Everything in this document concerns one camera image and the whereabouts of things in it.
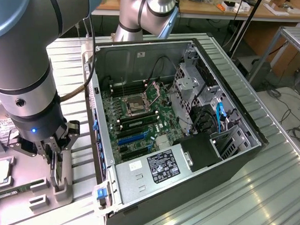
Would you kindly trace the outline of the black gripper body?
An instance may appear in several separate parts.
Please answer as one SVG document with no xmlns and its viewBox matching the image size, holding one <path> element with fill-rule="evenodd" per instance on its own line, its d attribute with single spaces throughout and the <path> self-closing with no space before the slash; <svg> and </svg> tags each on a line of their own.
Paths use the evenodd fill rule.
<svg viewBox="0 0 300 225">
<path fill-rule="evenodd" d="M 31 142 L 44 142 L 50 146 L 51 150 L 55 131 L 53 127 L 59 120 L 66 120 L 58 101 L 52 101 L 42 112 L 33 116 L 12 115 L 11 119 L 19 132 L 18 136 Z"/>
</svg>

